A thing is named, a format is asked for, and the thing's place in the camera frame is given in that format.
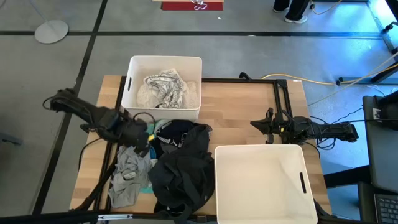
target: black garment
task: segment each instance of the black garment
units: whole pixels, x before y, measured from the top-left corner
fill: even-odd
[[[154,212],[181,223],[204,206],[215,188],[214,159],[207,152],[208,125],[199,124],[187,133],[184,145],[164,154],[149,171],[157,198]]]
[[[184,145],[187,133],[198,125],[205,125],[206,130],[211,133],[212,128],[207,124],[198,124],[185,120],[172,120],[165,123],[156,131],[156,138],[151,142],[156,152],[156,159],[162,157],[163,153],[169,153],[173,147],[181,148]]]
[[[286,19],[300,20],[303,17],[303,13],[307,8],[310,0],[293,0],[289,12],[286,14]],[[275,0],[274,9],[276,11],[283,11],[289,6],[289,0]]]

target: keyboard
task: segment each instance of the keyboard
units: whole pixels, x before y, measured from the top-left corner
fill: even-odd
[[[378,223],[398,224],[398,196],[375,194]]]

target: round white base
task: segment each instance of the round white base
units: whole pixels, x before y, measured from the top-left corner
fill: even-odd
[[[69,31],[68,24],[59,20],[43,23],[35,31],[35,38],[42,44],[52,44],[62,40]]]

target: wooden tabletop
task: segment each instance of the wooden tabletop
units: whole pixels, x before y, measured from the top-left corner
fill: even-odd
[[[106,75],[99,93],[97,106],[115,107],[121,76]],[[294,116],[309,117],[307,100],[302,82],[287,80],[290,104]],[[285,108],[283,92],[280,90],[282,109]],[[213,128],[209,151],[214,152],[217,146],[237,144],[264,144],[265,137],[250,121],[264,119],[269,107],[276,110],[274,87],[258,83],[202,83],[202,99],[198,123],[209,124]],[[90,133],[87,142],[98,138]],[[274,136],[275,144],[280,144],[280,137]],[[98,182],[105,153],[106,142],[100,140],[88,146],[83,155],[80,171],[76,180],[70,208],[79,206]],[[302,146],[311,190],[315,200],[322,208],[331,213],[323,172],[318,152],[309,145]],[[105,185],[100,208],[105,208],[108,193]],[[156,203],[154,194],[140,193],[135,205],[112,209],[112,212],[153,213]],[[216,215],[215,194],[196,214]]]

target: person's leg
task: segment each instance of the person's leg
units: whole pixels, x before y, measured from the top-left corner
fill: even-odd
[[[288,8],[289,0],[275,0],[274,9],[276,11],[283,11]]]
[[[293,0],[290,5],[289,12],[286,14],[286,19],[292,21],[301,20],[301,18],[303,17],[303,13],[309,3],[310,0]]]

